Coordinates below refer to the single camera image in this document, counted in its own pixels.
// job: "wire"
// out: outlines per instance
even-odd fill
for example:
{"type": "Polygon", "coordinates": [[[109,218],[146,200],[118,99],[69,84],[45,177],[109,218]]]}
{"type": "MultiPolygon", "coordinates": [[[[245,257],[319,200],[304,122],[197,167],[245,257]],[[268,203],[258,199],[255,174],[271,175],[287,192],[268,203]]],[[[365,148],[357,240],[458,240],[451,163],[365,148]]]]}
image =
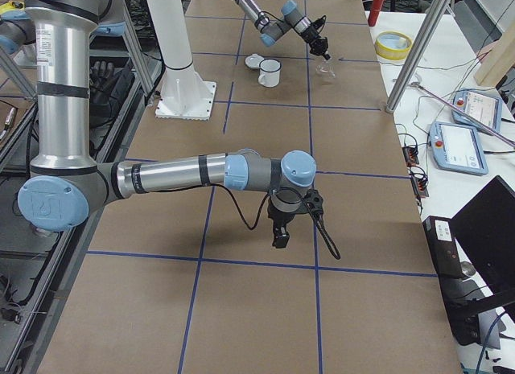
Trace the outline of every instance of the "wire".
{"type": "Polygon", "coordinates": [[[486,337],[484,338],[484,342],[483,342],[483,347],[481,348],[481,353],[480,353],[480,358],[477,360],[477,366],[476,366],[476,371],[475,371],[475,374],[479,374],[480,372],[480,366],[481,366],[481,362],[483,361],[483,355],[484,355],[484,352],[486,350],[486,347],[488,345],[488,340],[490,339],[490,334],[492,334],[492,330],[493,328],[496,326],[496,324],[501,320],[501,318],[503,317],[503,315],[506,314],[506,311],[504,311],[503,313],[497,315],[497,317],[495,318],[495,320],[492,322],[492,324],[490,325],[490,328],[488,329],[488,332],[486,334],[486,337]]]}
{"type": "MultiPolygon", "coordinates": [[[[423,70],[439,70],[439,71],[449,71],[449,70],[453,70],[454,68],[459,68],[459,67],[463,67],[463,66],[466,66],[467,64],[470,64],[472,63],[473,61],[475,61],[476,59],[479,59],[480,57],[483,57],[485,55],[487,55],[488,53],[485,52],[479,56],[475,56],[474,58],[470,59],[469,61],[465,62],[465,63],[462,63],[462,64],[457,64],[456,66],[451,66],[451,67],[424,67],[424,66],[417,66],[417,68],[421,68],[423,70]]],[[[395,67],[402,67],[404,64],[395,64],[395,63],[390,63],[390,62],[379,62],[379,64],[386,64],[388,66],[395,66],[395,67]]]]}
{"type": "Polygon", "coordinates": [[[9,181],[10,177],[5,177],[2,181],[0,181],[0,186],[9,181]]]}
{"type": "Polygon", "coordinates": [[[481,290],[483,288],[486,288],[486,287],[491,287],[491,286],[494,286],[496,283],[493,283],[493,284],[486,284],[482,287],[477,287],[476,289],[472,290],[472,291],[468,291],[465,295],[462,295],[462,296],[459,296],[457,298],[449,298],[449,300],[457,300],[457,299],[463,299],[463,298],[466,298],[468,295],[470,295],[472,292],[476,292],[478,290],[481,290]]]}
{"type": "Polygon", "coordinates": [[[12,103],[9,103],[9,102],[6,102],[6,101],[3,101],[2,99],[0,99],[0,102],[2,102],[4,105],[8,105],[10,107],[14,107],[15,109],[17,109],[17,107],[15,105],[13,105],[12,103]]]}
{"type": "Polygon", "coordinates": [[[496,154],[496,155],[513,154],[513,153],[515,153],[515,150],[510,150],[510,151],[489,151],[489,150],[484,150],[483,153],[485,153],[485,154],[496,154]]]}
{"type": "Polygon", "coordinates": [[[293,192],[299,199],[300,199],[300,202],[302,203],[302,205],[306,208],[307,210],[307,213],[309,214],[309,216],[311,217],[311,219],[313,220],[313,224],[315,224],[316,228],[318,229],[320,235],[322,236],[323,238],[323,241],[325,242],[325,245],[328,247],[329,249],[329,253],[336,259],[336,260],[339,260],[341,259],[341,255],[340,255],[340,251],[338,250],[338,248],[336,247],[336,244],[335,242],[332,240],[331,236],[329,236],[329,233],[327,231],[327,229],[325,228],[325,225],[323,223],[323,218],[322,216],[318,215],[318,214],[315,214],[313,213],[313,211],[311,210],[311,206],[309,203],[306,202],[306,199],[304,199],[301,194],[299,193],[299,191],[297,191],[296,189],[294,189],[293,187],[281,187],[279,189],[280,191],[291,191],[293,192]]]}
{"type": "Polygon", "coordinates": [[[500,20],[503,18],[503,16],[505,15],[505,13],[509,10],[509,8],[512,6],[512,4],[515,2],[515,0],[512,0],[511,2],[509,2],[508,6],[506,7],[506,9],[502,12],[501,16],[499,16],[499,18],[497,19],[496,23],[493,25],[492,27],[492,30],[490,30],[490,32],[488,33],[488,35],[486,35],[486,38],[484,38],[483,40],[483,43],[481,44],[481,48],[479,51],[481,51],[484,47],[484,45],[486,44],[488,38],[490,37],[490,35],[497,29],[497,24],[499,24],[500,20]]]}
{"type": "MultiPolygon", "coordinates": [[[[225,190],[229,194],[229,196],[231,197],[231,200],[234,203],[234,206],[236,207],[236,209],[238,211],[238,214],[240,215],[241,221],[243,221],[243,224],[245,224],[245,226],[250,231],[253,231],[255,228],[258,227],[259,219],[261,218],[262,209],[263,209],[263,206],[265,205],[266,199],[268,198],[268,194],[265,194],[265,196],[263,197],[263,200],[259,204],[259,209],[257,210],[256,219],[254,220],[254,223],[252,225],[250,225],[249,222],[247,221],[247,219],[245,218],[245,216],[243,215],[243,212],[241,211],[240,205],[238,204],[234,194],[227,187],[220,185],[219,183],[213,183],[213,184],[211,184],[211,186],[219,187],[219,188],[225,190]]],[[[195,185],[194,187],[181,187],[180,189],[161,190],[161,191],[155,191],[154,193],[173,193],[176,191],[190,191],[191,189],[198,189],[200,187],[204,187],[204,186],[203,185],[195,185]]]]}

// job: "power cord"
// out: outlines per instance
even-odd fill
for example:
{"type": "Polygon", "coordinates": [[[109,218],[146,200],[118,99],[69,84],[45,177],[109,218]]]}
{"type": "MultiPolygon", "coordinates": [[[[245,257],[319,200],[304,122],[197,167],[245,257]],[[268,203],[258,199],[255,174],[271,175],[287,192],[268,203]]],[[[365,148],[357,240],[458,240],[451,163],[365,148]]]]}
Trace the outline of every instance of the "power cord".
{"type": "Polygon", "coordinates": [[[302,205],[306,208],[307,214],[309,214],[309,216],[313,220],[313,224],[315,224],[315,226],[318,229],[320,235],[322,236],[323,241],[325,242],[325,245],[329,249],[329,253],[336,260],[341,259],[340,251],[336,247],[335,242],[332,240],[331,236],[329,236],[329,233],[328,233],[327,229],[325,228],[325,225],[323,223],[322,215],[319,215],[318,213],[313,212],[313,210],[311,209],[310,204],[306,201],[306,199],[304,199],[304,197],[301,196],[299,191],[297,191],[293,187],[281,187],[279,190],[280,191],[291,191],[299,198],[299,200],[302,203],[302,205]]]}
{"type": "MultiPolygon", "coordinates": [[[[265,196],[263,197],[263,200],[259,204],[259,209],[257,210],[256,219],[254,220],[254,223],[252,225],[250,225],[249,222],[247,221],[247,219],[245,218],[245,216],[243,215],[243,212],[241,211],[240,205],[237,202],[236,197],[234,196],[234,194],[227,187],[225,187],[223,185],[220,185],[219,183],[213,183],[213,184],[211,184],[211,186],[219,187],[220,189],[223,189],[224,191],[226,191],[229,194],[229,196],[231,197],[231,200],[234,203],[234,206],[236,207],[236,209],[238,211],[238,215],[240,215],[241,221],[243,221],[243,224],[245,224],[245,226],[250,231],[253,231],[255,228],[258,227],[259,219],[261,218],[261,213],[262,213],[262,210],[263,210],[263,206],[265,205],[266,199],[268,198],[268,194],[265,194],[265,196]]],[[[173,193],[173,192],[176,192],[176,191],[190,191],[191,189],[198,189],[200,187],[204,187],[204,186],[203,185],[196,185],[194,187],[181,187],[180,189],[162,190],[162,191],[156,191],[155,193],[173,193]]]]}
{"type": "Polygon", "coordinates": [[[490,339],[490,334],[492,334],[493,328],[496,326],[496,324],[501,320],[501,318],[504,315],[506,315],[506,311],[504,311],[503,313],[497,315],[495,320],[490,325],[490,328],[488,329],[488,333],[486,334],[486,336],[484,338],[483,347],[481,348],[480,357],[477,360],[477,366],[476,366],[475,374],[479,374],[479,372],[480,372],[481,362],[483,361],[483,355],[484,355],[484,352],[486,351],[486,347],[488,345],[488,340],[490,339]]]}

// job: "cable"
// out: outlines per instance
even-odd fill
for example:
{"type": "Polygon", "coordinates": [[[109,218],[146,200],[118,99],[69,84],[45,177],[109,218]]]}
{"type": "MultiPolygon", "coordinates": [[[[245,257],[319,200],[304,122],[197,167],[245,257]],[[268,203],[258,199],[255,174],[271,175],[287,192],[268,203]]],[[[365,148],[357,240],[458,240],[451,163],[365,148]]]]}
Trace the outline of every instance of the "cable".
{"type": "MultiPolygon", "coordinates": [[[[227,187],[225,187],[223,185],[220,185],[219,183],[213,183],[213,184],[211,184],[211,186],[219,187],[219,188],[225,190],[229,194],[229,196],[231,197],[231,200],[234,203],[234,206],[236,207],[236,209],[238,211],[238,214],[240,215],[241,221],[243,221],[243,224],[245,224],[245,226],[250,231],[253,231],[255,228],[258,227],[259,219],[261,218],[261,213],[262,213],[262,210],[263,210],[263,206],[265,205],[266,199],[268,198],[268,194],[265,194],[265,196],[263,197],[263,200],[259,204],[259,209],[257,210],[257,215],[256,215],[256,219],[254,221],[254,224],[250,225],[249,222],[247,221],[247,219],[245,218],[245,216],[243,215],[243,212],[241,211],[240,205],[238,204],[234,194],[227,187]]],[[[197,189],[199,187],[204,187],[204,186],[203,185],[196,185],[194,187],[181,187],[180,189],[162,190],[162,191],[156,191],[155,193],[173,193],[173,192],[176,192],[176,191],[190,191],[191,189],[197,189]]]]}
{"type": "Polygon", "coordinates": [[[486,287],[491,287],[491,286],[494,286],[496,283],[493,283],[493,284],[486,284],[482,287],[477,287],[476,289],[472,290],[472,291],[468,291],[465,295],[462,295],[462,296],[459,296],[457,298],[449,298],[449,300],[457,300],[457,299],[463,299],[463,298],[466,298],[468,295],[470,295],[472,292],[476,292],[477,290],[481,290],[483,288],[486,288],[486,287]]]}
{"type": "Polygon", "coordinates": [[[323,241],[325,242],[325,245],[328,247],[329,249],[329,253],[336,259],[336,260],[339,260],[341,259],[341,255],[340,255],[340,251],[338,250],[338,248],[336,247],[336,244],[335,242],[332,240],[331,236],[329,236],[329,233],[327,231],[327,229],[325,228],[325,225],[323,223],[323,218],[322,216],[318,216],[316,214],[313,213],[313,211],[311,210],[311,206],[309,203],[306,202],[306,200],[301,196],[301,194],[299,193],[299,191],[297,191],[296,189],[294,189],[293,187],[281,187],[279,189],[280,191],[291,191],[293,192],[300,200],[300,202],[302,203],[302,205],[306,208],[307,210],[307,213],[309,214],[309,216],[311,217],[311,219],[313,220],[313,224],[315,224],[316,228],[318,229],[320,235],[322,236],[323,238],[323,241]]]}
{"type": "Polygon", "coordinates": [[[43,276],[43,273],[45,272],[45,269],[48,266],[48,263],[50,263],[52,255],[56,251],[57,245],[59,244],[59,241],[61,240],[62,236],[63,236],[63,233],[58,232],[56,241],[54,242],[50,251],[48,251],[48,255],[43,263],[43,266],[39,270],[38,275],[34,278],[34,281],[32,282],[32,287],[31,287],[31,290],[29,291],[29,294],[23,300],[20,300],[19,302],[14,302],[15,304],[17,304],[19,306],[26,306],[28,304],[28,302],[32,299],[32,297],[34,296],[34,293],[35,293],[35,289],[38,286],[39,281],[41,280],[41,277],[43,276]]]}
{"type": "Polygon", "coordinates": [[[488,344],[488,340],[490,339],[490,334],[492,334],[493,328],[496,326],[496,324],[501,320],[501,318],[505,314],[506,314],[506,311],[504,311],[503,313],[497,315],[495,320],[490,325],[490,328],[488,329],[488,333],[486,334],[486,337],[484,338],[483,347],[481,348],[480,358],[477,360],[477,366],[476,366],[475,374],[479,374],[479,372],[480,372],[481,361],[483,360],[483,354],[484,354],[484,351],[486,350],[486,346],[488,344]]]}
{"type": "Polygon", "coordinates": [[[25,176],[27,179],[31,177],[31,143],[32,143],[32,130],[34,129],[35,120],[38,117],[38,104],[34,105],[34,115],[29,123],[29,130],[27,133],[27,147],[25,150],[25,176]]]}
{"type": "Polygon", "coordinates": [[[12,103],[9,103],[9,102],[6,102],[6,101],[3,101],[2,99],[0,99],[0,102],[2,102],[4,105],[8,105],[10,107],[14,107],[15,109],[17,109],[17,107],[15,105],[13,105],[12,103]]]}
{"type": "Polygon", "coordinates": [[[512,4],[515,2],[515,0],[512,0],[511,2],[509,2],[508,6],[506,7],[505,10],[503,10],[501,16],[499,16],[499,18],[497,19],[496,23],[493,25],[492,27],[492,30],[490,30],[490,32],[488,33],[488,35],[486,35],[486,38],[484,38],[483,40],[483,43],[481,44],[481,48],[479,49],[479,51],[481,51],[484,47],[484,45],[486,44],[486,41],[488,40],[488,38],[490,37],[490,35],[497,29],[497,24],[499,24],[500,20],[503,18],[503,16],[505,15],[505,13],[509,10],[509,8],[512,6],[512,4]]]}
{"type": "MultiPolygon", "coordinates": [[[[485,52],[479,56],[476,56],[472,59],[470,59],[469,61],[465,62],[465,63],[462,63],[462,64],[457,64],[456,66],[451,66],[451,67],[424,67],[424,66],[417,66],[417,68],[421,68],[423,70],[439,70],[439,71],[449,71],[449,70],[452,70],[454,68],[459,68],[459,67],[463,67],[463,66],[466,66],[467,64],[470,64],[472,63],[473,61],[475,61],[476,59],[479,59],[480,57],[483,57],[485,55],[487,55],[488,53],[485,52]]],[[[388,66],[395,66],[395,67],[402,67],[404,64],[395,64],[395,63],[390,63],[390,62],[379,62],[379,64],[386,64],[388,66]]]]}
{"type": "Polygon", "coordinates": [[[483,153],[485,153],[485,154],[496,154],[496,155],[513,154],[513,153],[515,153],[515,150],[510,150],[510,151],[489,151],[489,150],[483,150],[483,153]]]}

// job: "metal pole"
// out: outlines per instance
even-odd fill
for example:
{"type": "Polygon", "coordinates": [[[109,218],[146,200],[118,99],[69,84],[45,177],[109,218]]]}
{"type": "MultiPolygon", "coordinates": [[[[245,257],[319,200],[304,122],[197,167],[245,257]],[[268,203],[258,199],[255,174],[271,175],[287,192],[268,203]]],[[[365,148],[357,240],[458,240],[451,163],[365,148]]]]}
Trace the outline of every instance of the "metal pole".
{"type": "Polygon", "coordinates": [[[427,44],[435,33],[436,27],[438,26],[450,1],[451,0],[434,0],[431,4],[429,13],[426,15],[424,23],[422,23],[422,26],[420,27],[420,31],[413,43],[410,54],[406,58],[406,62],[402,66],[402,70],[399,73],[397,81],[389,95],[388,103],[386,104],[387,113],[393,113],[397,108],[397,105],[402,98],[402,94],[404,94],[404,91],[418,66],[418,62],[422,58],[427,44]]]}
{"type": "Polygon", "coordinates": [[[35,99],[35,88],[27,79],[16,63],[11,59],[5,51],[0,48],[0,67],[10,77],[10,79],[18,86],[23,95],[33,101],[35,99]]]}
{"type": "Polygon", "coordinates": [[[136,34],[134,24],[132,23],[129,10],[125,3],[123,4],[123,17],[126,21],[126,31],[123,34],[123,40],[126,43],[127,50],[129,51],[130,57],[134,63],[134,68],[136,68],[136,73],[138,74],[139,81],[142,84],[143,92],[145,93],[145,96],[148,97],[152,92],[154,82],[152,81],[148,71],[148,66],[146,65],[145,58],[142,54],[142,48],[139,44],[138,35],[136,34]]]}

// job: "white cup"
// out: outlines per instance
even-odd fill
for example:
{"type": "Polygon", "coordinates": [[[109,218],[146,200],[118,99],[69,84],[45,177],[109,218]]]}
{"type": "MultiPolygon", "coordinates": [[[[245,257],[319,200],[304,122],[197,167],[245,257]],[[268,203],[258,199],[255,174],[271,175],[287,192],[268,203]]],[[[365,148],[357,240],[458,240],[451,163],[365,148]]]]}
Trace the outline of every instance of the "white cup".
{"type": "Polygon", "coordinates": [[[259,84],[265,87],[275,87],[279,84],[281,62],[275,59],[265,59],[259,64],[259,84]]]}

